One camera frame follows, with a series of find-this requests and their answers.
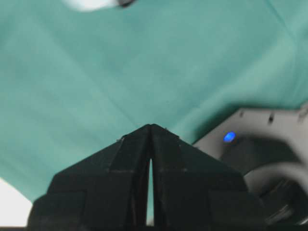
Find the white object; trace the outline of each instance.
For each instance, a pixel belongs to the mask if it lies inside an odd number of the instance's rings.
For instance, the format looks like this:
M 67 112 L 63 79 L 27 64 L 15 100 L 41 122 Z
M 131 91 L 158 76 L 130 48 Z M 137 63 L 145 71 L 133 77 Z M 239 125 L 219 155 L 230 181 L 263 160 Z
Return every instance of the white object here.
M 13 186 L 0 178 L 0 227 L 24 227 L 32 203 Z
M 115 7 L 117 0 L 63 0 L 69 7 L 81 12 L 91 12 L 103 7 Z

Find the black plastic part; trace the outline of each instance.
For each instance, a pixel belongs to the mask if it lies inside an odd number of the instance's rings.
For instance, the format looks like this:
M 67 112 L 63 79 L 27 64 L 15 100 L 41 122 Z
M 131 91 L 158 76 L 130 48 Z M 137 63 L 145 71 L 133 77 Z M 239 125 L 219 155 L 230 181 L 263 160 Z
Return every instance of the black plastic part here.
M 300 163 L 297 155 L 285 141 L 258 137 L 241 137 L 230 145 L 221 161 L 238 170 L 244 176 L 251 171 L 280 162 Z M 295 182 L 276 179 L 258 194 L 265 206 L 266 222 L 294 224 L 307 219 L 307 198 L 298 201 L 303 194 Z
M 307 231 L 307 225 L 272 225 L 267 231 Z
M 153 161 L 154 227 L 146 226 Z M 302 227 L 292 227 L 293 231 Z M 146 125 L 56 174 L 28 227 L 0 231 L 275 231 L 240 172 Z
M 118 0 L 119 5 L 121 7 L 128 7 L 130 6 L 135 0 Z

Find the blue led light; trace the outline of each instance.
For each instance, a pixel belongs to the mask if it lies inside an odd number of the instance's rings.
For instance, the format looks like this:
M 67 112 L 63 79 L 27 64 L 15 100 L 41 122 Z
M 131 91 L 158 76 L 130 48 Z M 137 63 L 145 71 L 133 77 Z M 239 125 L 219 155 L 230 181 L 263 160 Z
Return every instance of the blue led light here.
M 233 140 L 234 140 L 234 138 L 235 138 L 235 136 L 236 136 L 236 134 L 235 134 L 235 132 L 234 131 L 229 131 L 226 135 L 225 135 L 225 137 L 223 138 L 223 141 L 224 142 L 232 142 Z

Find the bolt hole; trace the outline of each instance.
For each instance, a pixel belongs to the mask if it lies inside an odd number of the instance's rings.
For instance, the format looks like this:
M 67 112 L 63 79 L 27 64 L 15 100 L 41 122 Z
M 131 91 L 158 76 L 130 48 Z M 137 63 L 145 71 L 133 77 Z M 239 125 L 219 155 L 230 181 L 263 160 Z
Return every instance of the bolt hole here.
M 272 124 L 274 122 L 274 114 L 270 114 L 269 116 L 269 124 Z

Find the green cloth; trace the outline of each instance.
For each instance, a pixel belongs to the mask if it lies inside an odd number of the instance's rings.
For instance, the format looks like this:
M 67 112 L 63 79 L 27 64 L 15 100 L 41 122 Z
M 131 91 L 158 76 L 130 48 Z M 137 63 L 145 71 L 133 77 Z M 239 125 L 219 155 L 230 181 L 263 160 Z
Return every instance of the green cloth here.
M 307 0 L 8 0 L 0 31 L 0 177 L 32 201 L 144 124 L 192 143 L 239 106 L 307 100 Z

